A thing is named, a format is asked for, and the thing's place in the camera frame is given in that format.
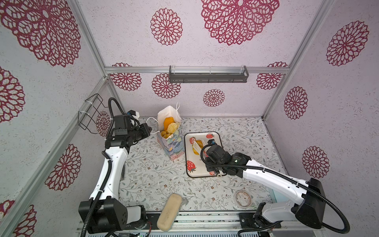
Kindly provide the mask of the floral paper gift bag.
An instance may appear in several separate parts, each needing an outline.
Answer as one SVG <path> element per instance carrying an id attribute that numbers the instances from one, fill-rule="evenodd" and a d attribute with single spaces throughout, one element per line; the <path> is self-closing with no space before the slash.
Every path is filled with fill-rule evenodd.
<path id="1" fill-rule="evenodd" d="M 179 114 L 179 108 L 180 103 L 178 102 L 175 107 L 167 106 L 163 110 L 159 111 L 157 118 L 149 117 L 146 120 L 146 122 L 152 119 L 156 121 L 158 129 L 157 131 L 153 131 L 152 134 L 157 134 L 159 144 L 162 146 L 164 152 L 170 158 L 171 161 L 174 161 L 182 157 L 185 153 L 184 140 L 181 137 L 182 118 Z M 165 139 L 161 136 L 160 133 L 164 131 L 163 122 L 167 117 L 173 117 L 175 122 L 180 123 L 180 127 L 169 138 Z"/>

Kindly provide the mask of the round orange bun bottom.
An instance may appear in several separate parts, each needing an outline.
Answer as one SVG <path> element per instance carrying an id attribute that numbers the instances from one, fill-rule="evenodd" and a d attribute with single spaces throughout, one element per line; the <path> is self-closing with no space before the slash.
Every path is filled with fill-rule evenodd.
<path id="1" fill-rule="evenodd" d="M 167 132 L 173 134 L 173 133 L 175 133 L 175 131 L 178 130 L 179 127 L 180 127 L 179 122 L 172 122 L 171 124 L 169 124 L 169 126 L 167 128 Z"/>

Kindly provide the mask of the long twisted orange bread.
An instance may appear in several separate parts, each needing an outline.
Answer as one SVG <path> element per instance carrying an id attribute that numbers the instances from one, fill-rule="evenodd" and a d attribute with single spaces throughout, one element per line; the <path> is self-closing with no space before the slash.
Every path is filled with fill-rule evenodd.
<path id="1" fill-rule="evenodd" d="M 174 123 L 174 122 L 175 122 L 175 120 L 174 120 L 173 117 L 167 117 L 167 118 L 165 118 L 165 120 L 164 120 L 164 122 L 163 122 L 164 130 L 167 131 L 169 125 L 170 125 L 171 123 Z"/>

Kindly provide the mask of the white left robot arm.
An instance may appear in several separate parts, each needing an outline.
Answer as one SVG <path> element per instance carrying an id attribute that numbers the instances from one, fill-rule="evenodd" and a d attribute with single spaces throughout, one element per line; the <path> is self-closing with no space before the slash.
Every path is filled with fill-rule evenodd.
<path id="1" fill-rule="evenodd" d="M 130 148 L 148 138 L 151 127 L 142 123 L 137 127 L 118 125 L 111 128 L 102 151 L 104 164 L 89 200 L 82 201 L 79 214 L 83 221 L 81 236 L 105 233 L 110 237 L 128 227 L 143 228 L 147 225 L 143 205 L 125 206 L 119 201 L 119 183 Z"/>

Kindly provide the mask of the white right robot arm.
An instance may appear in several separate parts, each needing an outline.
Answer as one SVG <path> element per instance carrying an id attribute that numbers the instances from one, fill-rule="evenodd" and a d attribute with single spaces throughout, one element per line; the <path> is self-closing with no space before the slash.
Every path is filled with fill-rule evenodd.
<path id="1" fill-rule="evenodd" d="M 322 227 L 325 202 L 319 200 L 315 195 L 300 188 L 300 184 L 307 185 L 302 179 L 295 179 L 295 183 L 286 180 L 292 177 L 284 175 L 280 177 L 273 174 L 273 170 L 258 163 L 247 155 L 236 153 L 230 155 L 228 152 L 205 152 L 205 161 L 215 165 L 209 169 L 216 172 L 221 170 L 227 175 L 235 175 L 252 180 L 275 190 L 285 197 L 287 201 L 274 204 L 261 203 L 253 215 L 255 226 L 266 227 L 278 221 L 299 221 L 300 223 L 314 229 Z"/>

